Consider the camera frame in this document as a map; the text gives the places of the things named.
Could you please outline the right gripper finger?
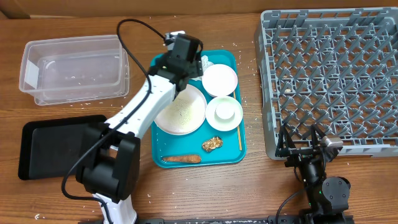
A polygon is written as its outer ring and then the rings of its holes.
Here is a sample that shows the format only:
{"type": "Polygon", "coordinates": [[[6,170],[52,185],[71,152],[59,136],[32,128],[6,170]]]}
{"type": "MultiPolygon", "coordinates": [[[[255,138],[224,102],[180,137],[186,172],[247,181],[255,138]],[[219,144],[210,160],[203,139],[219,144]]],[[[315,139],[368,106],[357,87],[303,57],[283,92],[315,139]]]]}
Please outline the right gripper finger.
{"type": "Polygon", "coordinates": [[[275,150],[276,157],[289,157],[292,154],[292,150],[296,148],[289,132],[285,125],[280,127],[279,139],[275,150]]]}
{"type": "Polygon", "coordinates": [[[326,134],[318,127],[317,124],[312,124],[310,127],[312,146],[313,148],[322,147],[325,148],[324,137],[326,134]]]}

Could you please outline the large white plate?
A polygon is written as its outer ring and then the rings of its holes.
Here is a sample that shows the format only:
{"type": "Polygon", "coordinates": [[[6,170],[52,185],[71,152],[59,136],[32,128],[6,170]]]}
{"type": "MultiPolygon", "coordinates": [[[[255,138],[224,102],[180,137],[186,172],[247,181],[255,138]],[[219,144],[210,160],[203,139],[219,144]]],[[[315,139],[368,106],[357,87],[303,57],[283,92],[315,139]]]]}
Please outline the large white plate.
{"type": "Polygon", "coordinates": [[[190,134],[203,124],[206,106],[203,93],[197,87],[188,84],[186,89],[158,114],[154,122],[166,133],[190,134]]]}

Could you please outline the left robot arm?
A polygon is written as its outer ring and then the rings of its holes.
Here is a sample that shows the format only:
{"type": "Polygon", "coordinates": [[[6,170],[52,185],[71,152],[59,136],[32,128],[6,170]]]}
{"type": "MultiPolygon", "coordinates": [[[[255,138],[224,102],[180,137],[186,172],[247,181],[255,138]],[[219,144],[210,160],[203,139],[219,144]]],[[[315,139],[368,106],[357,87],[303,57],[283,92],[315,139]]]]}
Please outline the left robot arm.
{"type": "Polygon", "coordinates": [[[164,37],[167,52],[144,71],[146,80],[133,99],[103,124],[87,130],[83,154],[71,170],[100,204],[105,223],[136,223],[131,193],[139,176],[141,139],[156,116],[188,81],[203,74],[199,39],[183,33],[164,37]]]}

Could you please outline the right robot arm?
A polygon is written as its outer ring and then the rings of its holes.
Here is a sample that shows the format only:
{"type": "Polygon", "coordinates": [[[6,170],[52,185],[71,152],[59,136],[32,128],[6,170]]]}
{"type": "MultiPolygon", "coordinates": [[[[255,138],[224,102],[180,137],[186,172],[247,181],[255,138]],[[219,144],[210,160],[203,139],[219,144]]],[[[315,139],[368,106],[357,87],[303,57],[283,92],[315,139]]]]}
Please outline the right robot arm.
{"type": "Polygon", "coordinates": [[[286,127],[280,127],[275,156],[286,158],[285,166],[294,169],[303,189],[285,199],[275,217],[269,220],[274,223],[353,223],[353,217],[344,214],[349,209],[350,182],[344,177],[326,174],[326,164],[340,153],[343,141],[338,136],[326,135],[316,124],[311,125],[310,135],[311,148],[296,147],[286,127]],[[282,215],[287,202],[303,193],[307,195],[309,208],[302,209],[298,215],[282,215]]]}

